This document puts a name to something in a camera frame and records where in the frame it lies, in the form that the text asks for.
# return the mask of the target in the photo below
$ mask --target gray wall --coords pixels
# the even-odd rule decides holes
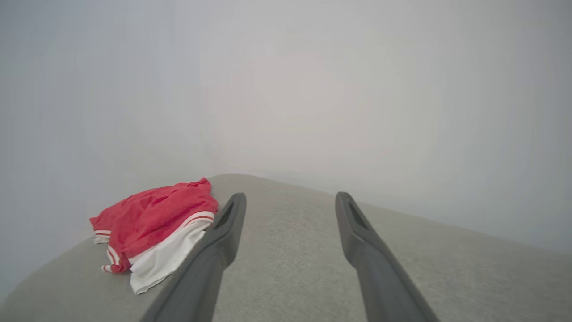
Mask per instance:
[[[4,1],[0,299],[106,206],[223,172],[572,253],[571,9]]]
[[[1,301],[105,207],[208,173],[182,2],[0,6]]]

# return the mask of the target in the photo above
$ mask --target gray surface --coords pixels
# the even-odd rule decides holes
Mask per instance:
[[[356,273],[341,251],[333,196],[254,176],[211,182],[221,204],[239,191],[248,199],[214,321],[365,321]],[[360,207],[442,322],[572,320],[570,257]],[[88,240],[44,266],[9,296],[0,320],[137,320],[165,283],[135,296],[127,274],[99,270],[104,248]]]

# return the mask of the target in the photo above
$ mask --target red garment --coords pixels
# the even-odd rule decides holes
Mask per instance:
[[[109,273],[121,273],[131,267],[129,259],[163,241],[193,214],[194,221],[213,221],[219,203],[210,195],[210,182],[178,183],[170,187],[146,190],[113,205],[90,218],[99,242],[109,239]]]

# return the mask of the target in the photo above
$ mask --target red and white clothing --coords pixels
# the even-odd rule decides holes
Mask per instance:
[[[178,183],[146,190],[90,218],[94,242],[109,243],[108,273],[132,271],[136,294],[173,273],[214,220],[219,203],[210,182]]]

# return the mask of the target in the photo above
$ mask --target white wall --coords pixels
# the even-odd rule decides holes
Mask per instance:
[[[209,1],[207,153],[572,253],[572,2]]]
[[[205,175],[188,9],[0,4],[0,303],[105,207]]]

